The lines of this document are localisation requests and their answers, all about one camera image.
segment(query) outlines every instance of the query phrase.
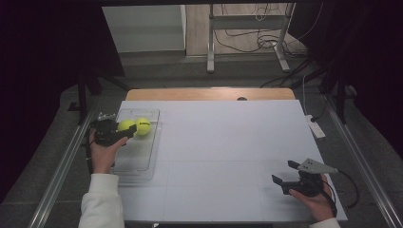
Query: person's hand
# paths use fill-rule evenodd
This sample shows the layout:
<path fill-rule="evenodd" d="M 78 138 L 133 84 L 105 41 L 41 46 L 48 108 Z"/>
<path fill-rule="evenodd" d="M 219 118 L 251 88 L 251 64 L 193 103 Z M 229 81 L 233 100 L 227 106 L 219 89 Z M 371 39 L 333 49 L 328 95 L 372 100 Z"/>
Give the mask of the person's hand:
<path fill-rule="evenodd" d="M 110 173 L 110 167 L 115 162 L 116 153 L 118 149 L 128 141 L 128 137 L 121 138 L 116 143 L 109 147 L 101 146 L 94 141 L 95 130 L 91 129 L 89 134 L 89 141 L 91 145 L 91 160 L 93 173 Z"/>
<path fill-rule="evenodd" d="M 327 178 L 325 175 L 320 175 L 323 181 L 327 182 Z M 329 195 L 332 196 L 331 190 L 329 186 L 325 183 L 324 191 Z M 312 216 L 316 221 L 323 221 L 326 219 L 334 218 L 333 212 L 331 209 L 331 205 L 322 194 L 319 194 L 315 197 L 308 198 L 305 197 L 303 194 L 299 193 L 294 189 L 290 189 L 290 195 L 296 198 L 297 200 L 301 201 L 308 209 L 311 211 Z"/>

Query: clear plastic container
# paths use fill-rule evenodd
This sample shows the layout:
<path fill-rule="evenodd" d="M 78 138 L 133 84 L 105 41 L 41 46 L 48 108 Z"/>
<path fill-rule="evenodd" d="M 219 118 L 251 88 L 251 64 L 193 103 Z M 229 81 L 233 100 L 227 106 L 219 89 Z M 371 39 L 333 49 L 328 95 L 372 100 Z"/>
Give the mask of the clear plastic container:
<path fill-rule="evenodd" d="M 155 160 L 162 125 L 159 121 L 159 109 L 121 109 L 117 122 L 144 117 L 151 123 L 151 130 L 146 135 L 135 135 L 119 149 L 112 173 L 119 176 L 119 184 L 149 181 L 153 178 Z"/>

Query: yellow tennis ball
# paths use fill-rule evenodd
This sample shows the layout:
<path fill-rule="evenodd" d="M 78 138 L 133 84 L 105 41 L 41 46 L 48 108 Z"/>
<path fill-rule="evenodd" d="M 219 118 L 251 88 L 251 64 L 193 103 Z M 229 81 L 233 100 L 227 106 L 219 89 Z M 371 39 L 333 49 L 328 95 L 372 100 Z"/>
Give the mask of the yellow tennis ball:
<path fill-rule="evenodd" d="M 146 135 L 151 130 L 151 123 L 148 119 L 140 117 L 136 120 L 137 134 Z"/>
<path fill-rule="evenodd" d="M 124 120 L 119 122 L 118 124 L 118 131 L 124 131 L 127 130 L 130 126 L 136 124 L 135 121 L 133 120 Z"/>

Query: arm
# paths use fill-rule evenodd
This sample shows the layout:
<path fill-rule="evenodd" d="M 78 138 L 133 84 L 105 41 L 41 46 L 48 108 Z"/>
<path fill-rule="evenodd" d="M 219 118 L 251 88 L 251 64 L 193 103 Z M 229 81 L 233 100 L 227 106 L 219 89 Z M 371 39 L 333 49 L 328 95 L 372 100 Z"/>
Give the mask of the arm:
<path fill-rule="evenodd" d="M 94 134 L 89 137 L 93 142 Z M 91 183 L 88 193 L 83 196 L 80 228 L 116 227 L 124 228 L 124 217 L 121 197 L 118 194 L 119 177 L 110 175 L 116 153 L 128 138 L 122 138 L 110 147 L 103 147 L 95 142 L 90 146 L 92 167 Z"/>
<path fill-rule="evenodd" d="M 327 178 L 325 175 L 321 175 L 323 181 L 327 182 Z M 324 191 L 329 195 L 332 196 L 331 190 L 327 184 L 324 185 Z M 311 215 L 317 221 L 317 223 L 311 225 L 311 228 L 339 228 L 338 222 L 336 218 L 333 216 L 333 212 L 329 201 L 326 200 L 323 195 L 319 194 L 315 197 L 308 198 L 299 193 L 296 190 L 291 189 L 290 195 L 296 198 L 297 200 L 301 201 L 308 209 L 311 211 Z"/>

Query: white tabletop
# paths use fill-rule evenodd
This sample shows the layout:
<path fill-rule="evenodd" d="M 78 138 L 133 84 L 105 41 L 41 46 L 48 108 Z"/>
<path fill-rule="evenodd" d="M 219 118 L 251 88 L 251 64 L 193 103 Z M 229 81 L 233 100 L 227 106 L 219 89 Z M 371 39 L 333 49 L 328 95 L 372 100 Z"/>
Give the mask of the white tabletop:
<path fill-rule="evenodd" d="M 312 220 L 271 179 L 298 180 L 289 160 L 323 162 L 299 101 L 136 101 L 123 108 L 158 108 L 163 124 L 153 179 L 119 187 L 125 220 Z M 337 219 L 346 220 L 338 199 L 336 206 Z"/>

